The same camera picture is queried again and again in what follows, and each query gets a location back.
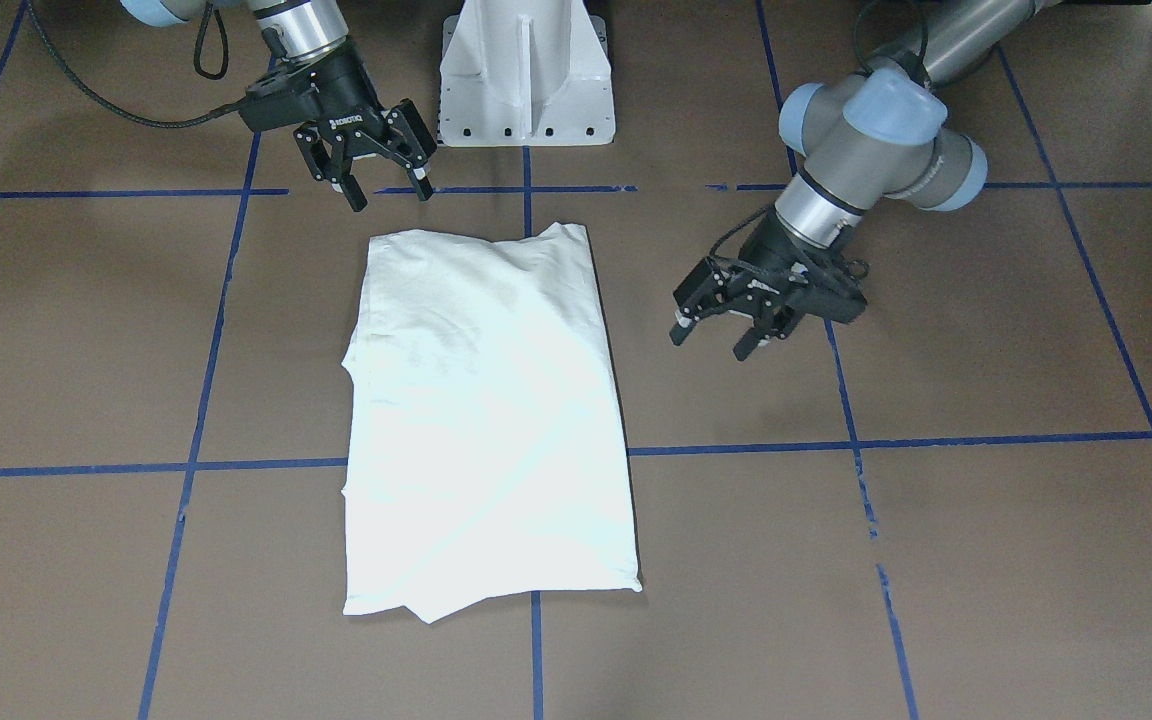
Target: white bracket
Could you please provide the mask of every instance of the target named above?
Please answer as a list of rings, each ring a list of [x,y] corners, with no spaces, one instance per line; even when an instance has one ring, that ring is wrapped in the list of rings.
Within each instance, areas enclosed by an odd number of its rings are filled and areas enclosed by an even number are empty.
[[[444,145],[607,145],[607,26],[581,0],[467,0],[444,23]]]

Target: light blue joint cap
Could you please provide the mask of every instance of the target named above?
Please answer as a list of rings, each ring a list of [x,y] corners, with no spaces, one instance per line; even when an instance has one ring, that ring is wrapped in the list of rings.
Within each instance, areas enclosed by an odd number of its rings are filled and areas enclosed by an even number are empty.
[[[147,26],[177,26],[184,21],[175,17],[168,6],[159,0],[122,0],[123,9]]]
[[[972,138],[969,137],[968,142],[972,143],[972,164],[968,167],[968,174],[963,179],[963,184],[960,184],[948,200],[941,202],[940,205],[933,209],[929,209],[932,213],[948,213],[950,210],[961,209],[961,206],[975,200],[975,196],[980,195],[980,190],[984,188],[984,179],[990,174],[990,160],[986,159],[984,150]]]
[[[824,84],[819,82],[799,85],[781,106],[781,141],[799,156],[806,154],[803,150],[803,123],[808,118],[808,105],[812,104],[814,91],[820,88]]]
[[[842,106],[842,118],[861,135],[892,145],[925,145],[950,114],[924,86],[895,68],[879,68]]]

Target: brown surface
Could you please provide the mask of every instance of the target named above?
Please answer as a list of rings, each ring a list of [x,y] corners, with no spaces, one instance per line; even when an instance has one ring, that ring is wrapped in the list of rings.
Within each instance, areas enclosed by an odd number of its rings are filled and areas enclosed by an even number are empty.
[[[344,3],[381,99],[410,96],[433,122],[438,33],[458,5]],[[74,67],[147,114],[232,100],[265,68],[241,12],[230,77],[209,83],[189,69],[192,26],[40,6]],[[764,3],[782,94],[851,69],[856,6]],[[0,55],[14,13],[0,3]],[[865,220],[854,253],[873,268],[870,308],[833,328],[859,440],[1007,437],[867,448],[861,484],[819,320],[744,364],[740,319],[681,348],[667,338],[679,279],[774,199],[735,185],[788,179],[758,5],[613,3],[609,20],[617,139],[537,149],[531,181],[636,190],[536,192],[530,211],[535,232],[590,230],[645,592],[545,593],[539,624],[526,597],[434,626],[340,615],[339,361],[366,237],[521,237],[524,154],[440,151],[435,185],[513,190],[429,204],[377,194],[406,181],[362,160],[371,206],[356,215],[270,132],[253,184],[291,192],[245,213],[237,195],[0,199],[0,717],[137,717],[147,667],[156,719],[521,719],[536,700],[548,720],[908,717],[907,680],[927,720],[1152,717],[1152,439],[1016,445],[1150,430],[1060,195],[991,188],[958,213],[886,202]],[[1152,182],[1152,6],[1056,8],[1005,53],[1061,181]],[[1047,181],[1000,59],[943,97],[992,181]],[[0,81],[0,191],[238,190],[250,150],[236,118],[161,132],[104,113],[20,29]],[[1152,190],[1064,197],[1152,409]],[[758,444],[833,450],[712,447]],[[659,452],[684,455],[643,456]],[[271,460],[326,467],[252,467]]]

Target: white cloth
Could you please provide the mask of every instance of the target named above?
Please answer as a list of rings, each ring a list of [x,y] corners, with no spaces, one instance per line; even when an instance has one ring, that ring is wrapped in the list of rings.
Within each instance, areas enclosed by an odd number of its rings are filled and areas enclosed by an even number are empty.
[[[346,486],[344,612],[641,591],[589,237],[371,238]]]

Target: robotic arm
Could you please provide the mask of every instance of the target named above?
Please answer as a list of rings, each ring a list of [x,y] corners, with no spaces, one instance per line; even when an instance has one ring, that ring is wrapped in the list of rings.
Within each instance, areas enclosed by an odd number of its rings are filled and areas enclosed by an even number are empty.
[[[214,6],[237,5],[220,0]],[[200,0],[122,0],[151,26],[198,17]],[[367,199],[353,176],[353,160],[380,156],[407,170],[416,196],[433,187],[425,167],[435,151],[411,100],[385,108],[335,0],[247,0],[275,65],[247,89],[238,114],[253,132],[297,126],[294,137],[316,181],[328,181],[353,210]]]
[[[919,28],[862,59],[851,76],[791,92],[781,138],[806,157],[803,168],[771,209],[746,220],[759,222],[736,258],[718,255],[726,237],[719,240],[673,293],[673,342],[684,342],[708,316],[744,314],[753,327],[733,348],[744,361],[772,338],[787,338],[806,314],[838,323],[861,314],[867,265],[842,251],[865,213],[881,197],[961,209],[984,187],[986,156],[942,128],[948,113],[932,90],[1059,1],[947,0]]]

